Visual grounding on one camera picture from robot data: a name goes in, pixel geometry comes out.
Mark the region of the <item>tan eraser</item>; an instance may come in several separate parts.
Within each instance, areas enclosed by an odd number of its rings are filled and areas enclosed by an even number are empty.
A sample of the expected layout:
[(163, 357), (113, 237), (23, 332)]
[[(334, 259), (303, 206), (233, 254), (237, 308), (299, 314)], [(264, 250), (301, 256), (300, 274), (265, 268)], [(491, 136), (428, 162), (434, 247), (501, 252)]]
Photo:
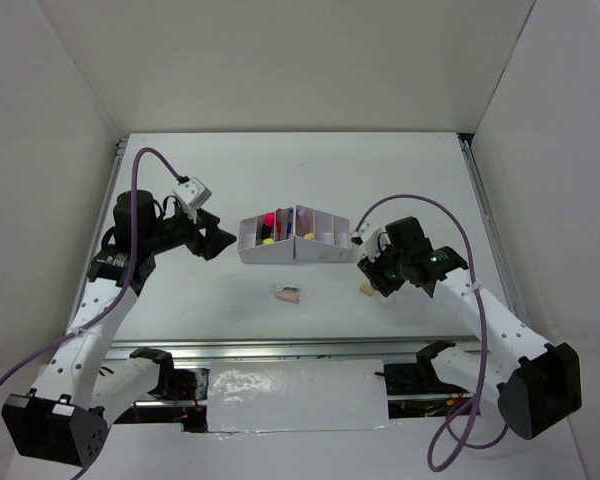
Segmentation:
[(372, 296), (373, 295), (373, 289), (371, 288), (370, 285), (363, 283), (360, 287), (359, 290), (364, 293), (365, 295), (368, 296)]

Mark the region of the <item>black pink highlighter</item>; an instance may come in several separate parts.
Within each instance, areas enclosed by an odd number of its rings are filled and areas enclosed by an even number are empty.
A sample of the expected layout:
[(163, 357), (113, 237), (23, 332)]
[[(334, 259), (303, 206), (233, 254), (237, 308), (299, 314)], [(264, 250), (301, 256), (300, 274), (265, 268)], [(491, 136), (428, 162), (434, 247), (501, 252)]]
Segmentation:
[(274, 212), (268, 212), (264, 215), (262, 226), (260, 229), (260, 239), (265, 241), (274, 237), (276, 216)]

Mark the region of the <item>red pen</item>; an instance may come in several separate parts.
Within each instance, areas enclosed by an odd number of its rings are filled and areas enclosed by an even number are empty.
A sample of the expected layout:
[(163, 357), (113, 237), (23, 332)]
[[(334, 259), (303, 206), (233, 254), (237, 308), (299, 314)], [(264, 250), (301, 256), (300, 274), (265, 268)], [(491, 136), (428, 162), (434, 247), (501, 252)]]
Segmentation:
[(278, 208), (275, 212), (276, 214), (276, 233), (275, 233), (275, 240), (276, 241), (281, 241), (283, 239), (283, 234), (284, 234), (284, 211), (280, 208)]

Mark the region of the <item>blue gel pen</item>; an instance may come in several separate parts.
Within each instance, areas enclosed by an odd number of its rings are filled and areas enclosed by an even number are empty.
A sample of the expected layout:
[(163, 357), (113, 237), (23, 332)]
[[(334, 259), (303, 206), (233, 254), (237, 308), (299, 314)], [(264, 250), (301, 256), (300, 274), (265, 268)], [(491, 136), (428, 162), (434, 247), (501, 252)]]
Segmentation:
[(295, 228), (295, 211), (293, 208), (288, 209), (286, 238), (291, 239), (294, 235)]

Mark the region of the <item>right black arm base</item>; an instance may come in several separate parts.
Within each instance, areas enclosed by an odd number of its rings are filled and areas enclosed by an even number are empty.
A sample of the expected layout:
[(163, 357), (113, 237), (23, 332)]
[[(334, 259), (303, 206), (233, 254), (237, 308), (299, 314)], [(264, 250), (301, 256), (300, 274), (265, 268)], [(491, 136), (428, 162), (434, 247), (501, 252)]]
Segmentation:
[(390, 419), (444, 417), (471, 399), (469, 392), (442, 382), (433, 370), (432, 361), (454, 346), (436, 341), (417, 352), (414, 362), (385, 364), (375, 373), (385, 382)]

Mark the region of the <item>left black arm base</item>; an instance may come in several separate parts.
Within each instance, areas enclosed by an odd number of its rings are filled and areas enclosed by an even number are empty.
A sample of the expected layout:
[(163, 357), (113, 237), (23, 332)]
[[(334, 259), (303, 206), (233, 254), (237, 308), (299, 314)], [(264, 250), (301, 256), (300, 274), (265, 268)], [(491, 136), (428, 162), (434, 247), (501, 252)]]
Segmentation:
[(156, 384), (148, 392), (159, 406), (138, 408), (133, 405), (134, 415), (140, 423), (177, 424), (188, 433), (207, 431), (207, 408), (202, 405), (206, 396), (207, 370), (196, 373), (176, 368), (171, 353), (149, 347), (137, 348), (130, 358), (149, 360), (159, 367)]

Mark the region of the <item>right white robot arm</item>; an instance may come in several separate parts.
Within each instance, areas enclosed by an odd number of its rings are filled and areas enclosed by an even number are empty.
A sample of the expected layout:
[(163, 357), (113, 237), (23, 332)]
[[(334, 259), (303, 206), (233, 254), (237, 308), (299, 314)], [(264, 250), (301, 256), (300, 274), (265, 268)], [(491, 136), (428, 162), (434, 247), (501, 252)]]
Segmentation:
[(495, 405), (505, 425), (530, 440), (582, 406), (580, 361), (567, 343), (552, 344), (533, 331), (473, 279), (454, 249), (434, 248), (419, 221), (407, 217), (384, 228), (364, 223), (352, 241), (363, 248), (357, 263), (371, 287), (388, 298), (404, 284), (446, 306), (480, 340), (485, 353), (437, 341), (417, 355), (416, 379), (428, 392), (446, 384)]

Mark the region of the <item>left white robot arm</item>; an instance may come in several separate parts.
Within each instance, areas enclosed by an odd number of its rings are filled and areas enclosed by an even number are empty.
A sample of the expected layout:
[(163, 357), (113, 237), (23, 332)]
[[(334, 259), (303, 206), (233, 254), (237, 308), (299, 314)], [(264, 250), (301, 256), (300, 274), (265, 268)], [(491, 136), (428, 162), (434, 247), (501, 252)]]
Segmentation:
[(86, 469), (103, 449), (111, 425), (144, 395), (175, 395), (178, 376), (170, 353), (135, 349), (121, 366), (103, 362), (123, 320), (139, 300), (157, 255), (186, 247), (212, 260), (236, 238), (204, 210), (210, 191), (193, 181), (162, 202), (146, 190), (124, 192), (113, 225), (87, 272), (81, 305), (68, 339), (23, 395), (11, 394), (2, 418), (25, 457)]

